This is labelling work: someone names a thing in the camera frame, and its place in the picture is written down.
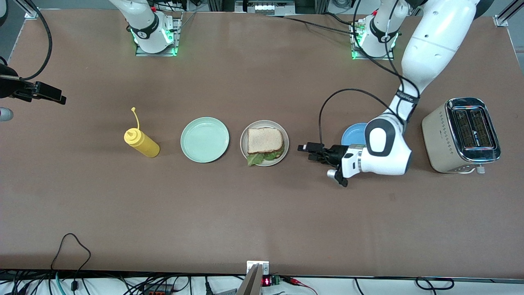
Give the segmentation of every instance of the green plate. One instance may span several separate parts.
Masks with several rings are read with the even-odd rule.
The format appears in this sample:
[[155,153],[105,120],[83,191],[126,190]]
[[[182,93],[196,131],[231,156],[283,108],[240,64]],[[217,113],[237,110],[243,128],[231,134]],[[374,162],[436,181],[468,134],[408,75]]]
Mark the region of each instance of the green plate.
[[227,149],[229,132],[220,120],[203,117],[193,120],[182,131],[180,145],[189,159],[208,163],[218,159]]

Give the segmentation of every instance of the white plate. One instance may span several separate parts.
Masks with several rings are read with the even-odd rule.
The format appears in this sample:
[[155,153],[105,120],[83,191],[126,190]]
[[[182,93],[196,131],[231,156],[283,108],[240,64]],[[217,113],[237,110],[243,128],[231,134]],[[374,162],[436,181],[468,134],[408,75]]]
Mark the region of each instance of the white plate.
[[273,121],[268,121],[268,120],[261,120],[261,121],[256,121],[254,123],[251,123],[248,127],[246,127],[246,129],[244,129],[244,132],[242,132],[242,135],[240,136],[240,150],[242,151],[244,158],[247,159],[247,156],[249,155],[247,153],[247,130],[249,128],[252,128],[252,129],[260,129],[260,128],[278,129],[282,133],[282,137],[284,139],[284,152],[282,153],[282,155],[271,161],[264,160],[262,163],[258,164],[257,166],[263,166],[263,167],[273,166],[277,164],[278,162],[282,161],[282,159],[284,159],[284,157],[286,156],[289,150],[288,133],[286,133],[284,128],[282,128],[282,126],[280,126],[278,123],[275,123]]

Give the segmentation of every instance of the brown table surface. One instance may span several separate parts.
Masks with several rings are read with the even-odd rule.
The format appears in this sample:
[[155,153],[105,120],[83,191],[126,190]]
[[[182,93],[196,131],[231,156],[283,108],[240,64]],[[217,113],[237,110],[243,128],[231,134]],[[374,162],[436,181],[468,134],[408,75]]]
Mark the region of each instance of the brown table surface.
[[[3,268],[48,268],[61,237],[78,235],[86,269],[242,273],[247,260],[300,275],[524,278],[524,79],[504,28],[474,22],[445,71],[427,88],[406,140],[404,176],[359,174],[348,188],[325,176],[296,146],[318,141],[322,102],[360,87],[389,102],[398,79],[352,60],[347,35],[277,17],[201,13],[183,29],[179,56],[134,57],[117,10],[44,11],[53,54],[38,80],[63,90],[65,106],[3,99],[15,117],[0,123]],[[304,19],[340,29],[328,16]],[[402,27],[396,64],[419,18]],[[27,21],[10,66],[21,76],[47,49]],[[421,120],[454,97],[484,100],[502,158],[484,176],[444,175],[430,166]],[[123,141],[135,126],[161,151],[148,159]],[[324,110],[324,140],[383,111],[359,93]],[[223,121],[231,141],[217,161],[184,156],[191,120]],[[242,131],[274,120],[289,134],[286,158],[248,167]],[[57,268],[85,252],[68,239]]]

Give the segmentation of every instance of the black cable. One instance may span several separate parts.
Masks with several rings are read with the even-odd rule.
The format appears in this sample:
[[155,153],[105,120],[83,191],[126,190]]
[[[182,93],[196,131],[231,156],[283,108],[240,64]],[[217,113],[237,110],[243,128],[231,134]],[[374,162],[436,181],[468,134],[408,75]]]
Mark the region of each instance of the black cable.
[[[154,282],[155,280],[161,278],[163,276],[163,274],[161,275],[156,275],[154,277],[148,277],[145,281],[141,282],[141,283],[138,283],[136,285],[130,285],[133,289],[139,291],[139,292],[143,292],[143,288],[145,287],[146,284],[149,284],[149,283],[152,283]],[[130,295],[133,295],[133,293],[131,292],[130,289],[128,289],[128,291],[126,291],[123,295],[127,295],[127,293],[129,292]]]
[[[393,5],[393,9],[391,10],[391,12],[389,13],[389,19],[388,19],[388,23],[391,21],[391,19],[393,18],[393,13],[395,12],[395,8],[397,7],[397,4],[398,4],[399,0],[396,0],[395,1],[395,4]],[[391,57],[389,56],[389,50],[388,50],[388,42],[389,40],[387,40],[386,42],[384,42],[384,47],[386,48],[386,55],[388,57],[388,60],[389,60],[389,64],[391,65],[391,68],[393,69],[393,71],[395,72],[395,74],[397,75],[397,77],[399,78],[400,80],[400,83],[402,84],[402,91],[405,90],[404,88],[404,80],[402,79],[402,76],[398,73],[398,70],[397,68],[395,67],[395,65],[393,64],[393,60],[391,59]]]
[[[353,32],[356,32],[356,28],[355,28],[355,23],[356,23],[356,18],[357,18],[357,11],[358,11],[358,7],[360,6],[360,3],[361,3],[362,0],[358,0],[357,2],[357,5],[355,6],[355,12],[353,13],[353,23],[351,24],[352,26],[352,29],[353,29]],[[358,39],[355,37],[355,44],[357,45],[357,47],[361,50],[361,52],[369,59],[371,60],[374,64],[376,64],[379,68],[383,69],[384,71],[388,72],[388,73],[391,73],[405,81],[407,81],[408,83],[410,83],[417,91],[417,98],[420,99],[420,90],[419,88],[417,87],[417,85],[415,85],[415,83],[413,83],[410,79],[398,74],[398,73],[395,73],[394,71],[384,67],[383,65],[381,65],[379,62],[377,62],[372,56],[368,55],[366,51],[364,51],[364,49],[360,46],[359,42],[358,42]]]
[[[421,285],[419,284],[419,280],[423,280],[423,281],[425,281],[425,282],[429,285],[429,288],[421,286]],[[455,287],[455,281],[454,281],[453,279],[438,279],[438,280],[439,280],[439,281],[451,282],[451,286],[449,286],[449,287],[442,287],[442,288],[435,288],[435,287],[431,284],[431,282],[430,282],[428,279],[424,278],[424,277],[417,277],[417,278],[415,279],[415,284],[417,284],[417,287],[419,287],[419,288],[422,289],[422,290],[433,291],[433,295],[436,295],[436,292],[437,292],[437,291],[450,290],[450,289],[452,289],[453,287]]]
[[133,295],[133,292],[131,292],[131,289],[129,288],[129,284],[127,283],[126,279],[120,274],[120,280],[126,285],[127,292],[129,292],[129,295]]
[[188,277],[188,282],[185,283],[184,287],[182,287],[182,289],[179,289],[179,290],[176,290],[176,289],[174,288],[174,282],[173,282],[173,293],[180,292],[180,291],[184,290],[185,288],[187,288],[187,286],[189,286],[189,277]]
[[45,277],[42,277],[39,281],[38,281],[38,284],[36,284],[34,290],[29,294],[29,295],[35,295],[36,292],[38,291],[38,287],[40,286],[40,284],[43,282]]
[[83,277],[82,277],[82,284],[84,285],[85,292],[87,292],[88,295],[91,295],[91,293],[89,293],[88,286],[85,284],[85,281],[84,281]]
[[354,278],[354,280],[355,280],[355,284],[357,284],[358,291],[360,292],[361,295],[364,295],[364,292],[362,292],[362,289],[360,288],[360,285],[358,284],[357,278]]
[[209,284],[208,277],[205,276],[205,295],[214,295],[211,285]]
[[334,14],[334,13],[324,12],[323,14],[334,17],[334,18],[335,18],[339,23],[342,23],[342,24],[344,24],[344,25],[347,25],[347,26],[350,26],[350,25],[351,25],[351,22],[346,22],[346,21],[344,21],[344,20],[341,20],[341,19],[340,19],[336,14]]
[[47,281],[47,286],[49,287],[49,295],[53,295],[53,291],[51,290],[51,280],[52,280],[52,277],[53,277],[53,272],[50,271],[50,272],[49,272],[49,278],[48,278],[48,281]]
[[163,6],[163,7],[170,7],[170,8],[172,8],[172,9],[173,9],[173,8],[180,8],[180,7],[173,7],[173,6],[169,5],[169,3],[166,3],[166,2],[164,2],[164,3],[166,3],[167,5],[166,5],[166,4],[160,4],[159,2],[157,2],[157,1],[153,1],[153,0],[146,0],[146,1],[147,1],[147,2],[151,2],[153,5],[158,5],[158,6],[159,6],[158,8],[160,8],[160,6]]
[[42,21],[43,27],[46,30],[47,33],[47,55],[45,60],[43,61],[42,65],[40,66],[40,69],[33,75],[27,77],[27,78],[21,78],[21,81],[27,81],[31,80],[35,77],[37,77],[40,73],[42,73],[43,69],[47,66],[47,63],[49,62],[49,59],[51,58],[51,52],[53,50],[53,39],[51,38],[51,30],[49,30],[49,26],[47,25],[46,19],[43,17],[42,13],[38,9],[38,7],[35,5],[35,3],[32,0],[25,0],[25,2],[35,10],[38,17],[40,17],[40,20]]
[[[322,111],[324,110],[324,107],[326,105],[326,103],[328,103],[328,101],[335,95],[339,94],[340,92],[344,92],[344,91],[356,91],[356,92],[360,92],[360,93],[364,93],[372,98],[374,98],[376,101],[378,101],[380,104],[382,104],[384,107],[386,107],[386,109],[388,109],[393,115],[395,115],[397,117],[397,119],[400,121],[400,122],[403,122],[402,118],[399,117],[399,115],[397,115],[395,112],[393,112],[393,110],[386,104],[382,101],[382,99],[376,97],[374,94],[366,91],[366,90],[362,90],[362,89],[358,89],[358,88],[345,88],[345,89],[341,89],[341,90],[338,90],[336,92],[334,92],[333,94],[331,94],[325,101],[324,103],[322,104],[322,107],[320,108],[320,112],[319,112],[319,139],[320,139],[320,144],[323,145],[322,143]],[[324,156],[324,159],[326,160],[326,162],[328,164],[330,164],[332,167],[335,167],[336,168],[336,165],[334,165],[333,163],[331,163],[328,158],[326,157],[326,154],[324,152],[324,150],[322,149],[322,155]]]
[[15,273],[15,276],[13,277],[13,288],[11,288],[11,294],[15,294],[15,290],[18,290],[18,282],[16,281],[16,277],[18,276],[18,270]]
[[319,24],[308,22],[306,20],[301,20],[301,19],[291,18],[291,17],[283,17],[283,18],[284,19],[294,20],[296,22],[301,22],[301,23],[308,24],[308,25],[312,25],[312,26],[315,26],[315,27],[323,28],[323,29],[326,29],[326,30],[332,30],[332,31],[340,32],[340,33],[354,35],[354,33],[350,32],[350,31],[344,31],[344,30],[339,30],[339,29],[335,29],[335,28],[331,28],[331,27],[326,27],[326,26],[323,26],[323,25],[319,25]]
[[82,269],[82,267],[84,267],[84,265],[89,261],[89,259],[91,259],[91,251],[89,251],[89,249],[84,246],[80,240],[78,240],[78,237],[73,234],[73,233],[67,233],[65,234],[63,237],[62,237],[62,241],[60,242],[60,246],[58,247],[58,251],[57,251],[57,254],[54,256],[53,258],[53,261],[51,262],[51,270],[54,270],[53,269],[53,265],[55,263],[55,261],[57,260],[58,258],[58,254],[60,254],[60,250],[62,249],[62,245],[64,243],[64,240],[66,239],[67,236],[73,236],[75,240],[77,240],[77,243],[78,245],[80,245],[80,247],[84,248],[84,250],[86,250],[88,252],[88,258],[84,261],[84,263],[76,270],[76,272],[74,273],[74,276],[73,276],[73,282],[71,283],[71,286],[75,286],[74,288],[71,288],[71,290],[73,291],[73,295],[75,295],[76,293],[76,290],[78,288],[78,283],[76,283],[77,281],[77,275],[78,275],[78,272]]
[[169,278],[170,277],[166,277],[166,278],[163,278],[162,280],[160,280],[159,282],[156,282],[155,285],[158,284],[158,286],[153,291],[153,294],[156,294],[158,289],[160,289],[160,287],[162,287],[162,285],[164,285],[164,284],[166,284],[166,289],[167,289],[167,280],[169,280]]

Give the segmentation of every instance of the wire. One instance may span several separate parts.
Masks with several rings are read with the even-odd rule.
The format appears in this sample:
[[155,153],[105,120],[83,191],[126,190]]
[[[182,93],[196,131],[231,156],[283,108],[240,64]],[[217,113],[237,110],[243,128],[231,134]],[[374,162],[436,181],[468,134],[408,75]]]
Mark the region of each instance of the wire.
[[205,6],[201,6],[201,7],[197,7],[195,8],[193,11],[192,11],[192,15],[188,18],[188,20],[186,20],[181,26],[179,29],[176,29],[175,31],[180,31],[182,30],[182,28],[192,19],[195,17],[195,14],[197,14],[197,11],[199,11],[200,9],[204,8]]
[[46,58],[44,59],[42,65],[40,66],[40,69],[38,69],[38,71],[36,71],[36,73],[34,73],[33,75],[31,75],[31,76],[29,76],[27,78],[21,78],[20,79],[21,81],[27,81],[27,80],[34,79],[40,73],[42,73],[43,69],[45,69],[45,67],[47,66],[47,63],[49,62],[49,59],[51,58],[51,52],[53,50],[53,39],[51,37],[51,30],[49,29],[49,26],[47,25],[46,19],[43,17],[42,13],[40,12],[38,7],[35,5],[35,3],[32,0],[25,0],[25,2],[32,9],[34,9],[36,14],[38,15],[38,17],[40,17],[40,20],[42,21],[43,27],[44,27],[44,29],[46,30],[46,33],[47,33],[47,42],[48,43],[47,43],[47,55],[46,55]]
[[[393,5],[393,9],[392,9],[391,12],[389,13],[388,26],[387,26],[387,29],[386,29],[386,36],[388,36],[388,34],[389,34],[389,22],[390,22],[391,19],[393,18],[393,13],[395,12],[395,8],[397,8],[397,4],[398,4],[398,2],[399,2],[399,0],[397,0],[397,1],[395,2],[395,4]],[[393,71],[395,72],[395,74],[397,74],[398,78],[400,79],[400,83],[402,84],[402,91],[404,91],[404,90],[405,90],[405,88],[404,88],[404,79],[402,79],[402,76],[398,73],[397,68],[396,68],[395,65],[393,64],[393,60],[392,60],[391,57],[389,56],[388,42],[389,42],[389,40],[387,40],[386,42],[384,42],[384,47],[386,48],[386,55],[387,55],[387,57],[388,57],[389,64],[391,65],[391,68],[393,69]]]
[[173,282],[173,293],[180,292],[180,291],[184,290],[187,286],[189,286],[189,277],[188,277],[188,282],[185,283],[184,287],[182,287],[182,289],[176,290],[176,289],[174,288],[174,283],[177,281],[178,278],[179,278],[179,277],[177,277],[177,278],[174,280],[174,282]]
[[[425,281],[425,282],[429,285],[429,288],[421,286],[421,285],[419,284],[419,280],[423,280],[423,281]],[[437,291],[450,290],[450,289],[452,289],[453,287],[455,287],[455,281],[454,281],[453,279],[439,279],[439,280],[440,280],[440,281],[451,282],[451,286],[449,286],[449,287],[442,287],[442,288],[435,288],[435,287],[431,284],[431,282],[430,282],[428,279],[424,278],[424,277],[417,277],[417,278],[415,279],[415,284],[417,284],[417,287],[419,287],[419,288],[422,289],[422,290],[433,291],[433,295],[436,295],[436,292],[437,292]]]
[[360,292],[361,295],[364,295],[364,292],[362,292],[362,289],[360,288],[360,285],[358,284],[357,278],[354,278],[354,279],[355,279],[355,284],[357,285],[358,291]]
[[310,289],[311,291],[315,292],[315,295],[319,295],[319,294],[315,291],[315,289],[309,287],[308,285],[306,285],[306,284],[304,284],[304,283],[301,283],[300,286],[301,286],[301,287],[306,287],[306,288]]
[[127,283],[126,279],[120,274],[121,281],[126,285],[127,292],[129,292],[130,295],[133,295],[133,292],[131,292],[131,289],[129,288],[129,284]]
[[331,28],[331,27],[326,27],[326,26],[322,26],[322,25],[319,25],[319,24],[311,23],[311,22],[308,22],[306,20],[301,20],[301,19],[297,19],[297,18],[291,18],[291,17],[282,17],[282,18],[294,20],[296,22],[301,22],[301,23],[304,23],[304,24],[308,24],[308,25],[312,25],[312,26],[315,26],[315,27],[323,28],[323,29],[326,29],[326,30],[337,31],[337,32],[340,32],[340,33],[345,33],[345,34],[350,34],[350,35],[354,35],[355,34],[355,33],[350,32],[350,31],[344,31],[344,30],[339,30],[339,29],[335,29],[335,28]]
[[60,246],[58,247],[57,254],[54,256],[53,261],[51,262],[51,270],[54,270],[54,269],[53,269],[53,265],[54,265],[54,263],[56,262],[56,260],[57,260],[57,258],[58,258],[58,254],[60,254],[60,250],[62,249],[62,245],[63,245],[64,240],[66,239],[67,236],[73,236],[74,239],[77,240],[78,245],[80,245],[80,247],[84,248],[84,249],[88,252],[88,254],[89,254],[89,255],[88,255],[88,258],[84,261],[84,263],[83,263],[83,264],[82,264],[82,265],[81,265],[81,266],[76,270],[76,272],[74,273],[74,276],[73,276],[73,282],[76,282],[76,281],[77,281],[77,275],[78,275],[78,272],[82,269],[82,267],[84,267],[84,265],[89,261],[89,259],[91,259],[91,251],[89,251],[89,249],[88,249],[86,246],[84,246],[84,245],[80,242],[80,240],[78,240],[78,237],[77,237],[75,234],[73,234],[73,233],[67,233],[67,234],[65,234],[65,235],[62,237],[62,241],[60,242]]
[[147,1],[147,2],[151,2],[151,3],[153,4],[153,6],[158,5],[158,8],[160,8],[160,6],[163,6],[163,7],[169,7],[169,8],[171,8],[172,11],[176,11],[176,10],[174,10],[174,8],[180,8],[180,9],[183,9],[183,8],[181,8],[181,7],[178,7],[178,6],[177,6],[177,7],[173,7],[173,6],[171,6],[171,5],[169,4],[169,1],[164,2],[165,4],[160,4],[158,1],[154,1],[154,0],[146,0],[146,1]]
[[49,287],[49,295],[53,295],[53,291],[51,290],[51,278],[52,278],[52,271],[49,272],[49,276],[47,280],[47,286]]
[[[355,28],[355,22],[356,22],[356,18],[357,18],[357,11],[358,11],[358,7],[360,6],[360,3],[361,3],[362,0],[358,0],[357,2],[357,5],[355,6],[355,12],[353,13],[353,23],[351,24],[351,27],[353,29],[353,32],[356,33],[356,28]],[[383,65],[381,65],[380,63],[378,63],[372,56],[370,56],[369,54],[367,54],[367,52],[360,46],[360,43],[358,42],[358,38],[355,37],[355,44],[356,46],[360,49],[360,51],[369,59],[371,60],[374,64],[376,64],[379,68],[383,69],[384,71],[388,72],[388,73],[391,73],[395,76],[397,76],[399,79],[403,79],[405,81],[407,81],[408,83],[410,83],[417,91],[417,98],[420,99],[420,90],[419,88],[417,87],[417,85],[415,85],[415,83],[413,83],[410,79],[400,75],[396,69],[395,71],[392,71],[386,67],[384,67]],[[400,121],[402,123],[402,125],[405,125],[406,123],[404,122],[404,120],[401,120]]]
[[[339,94],[340,92],[344,92],[344,91],[356,91],[356,92],[360,92],[360,93],[364,93],[370,97],[372,97],[373,99],[375,99],[376,101],[378,101],[380,104],[382,104],[384,107],[386,107],[386,109],[388,109],[393,115],[395,115],[397,117],[398,120],[400,120],[400,122],[402,122],[402,118],[399,117],[399,115],[397,115],[395,112],[393,112],[393,110],[385,103],[382,101],[382,99],[376,97],[374,94],[366,91],[366,90],[362,90],[362,89],[358,89],[358,88],[345,88],[345,89],[341,89],[341,90],[338,90],[338,91],[335,91],[333,94],[331,94],[325,101],[324,103],[322,104],[322,107],[320,108],[320,112],[319,112],[319,139],[320,139],[320,144],[323,145],[322,143],[322,111],[324,110],[324,107],[325,105],[328,103],[328,101],[334,97],[335,95]],[[322,149],[322,155],[324,156],[324,159],[326,160],[326,162],[328,164],[330,164],[332,167],[335,167],[336,168],[336,165],[331,163],[328,158],[326,157],[326,154],[324,152],[324,150]]]
[[40,286],[40,284],[43,282],[45,277],[42,277],[39,281],[38,281],[38,284],[36,284],[34,290],[29,294],[29,295],[34,295],[36,294],[36,292],[38,291],[38,287]]
[[344,20],[341,20],[336,14],[333,14],[333,13],[330,13],[330,12],[325,12],[323,13],[324,15],[329,15],[329,16],[332,16],[334,17],[339,23],[342,23],[344,25],[347,25],[347,26],[350,26],[351,25],[351,22],[346,22]]
[[58,272],[54,275],[54,280],[57,282],[58,290],[60,291],[60,293],[62,293],[62,295],[66,295],[64,289],[62,288],[62,284],[60,283],[60,279],[58,278]]

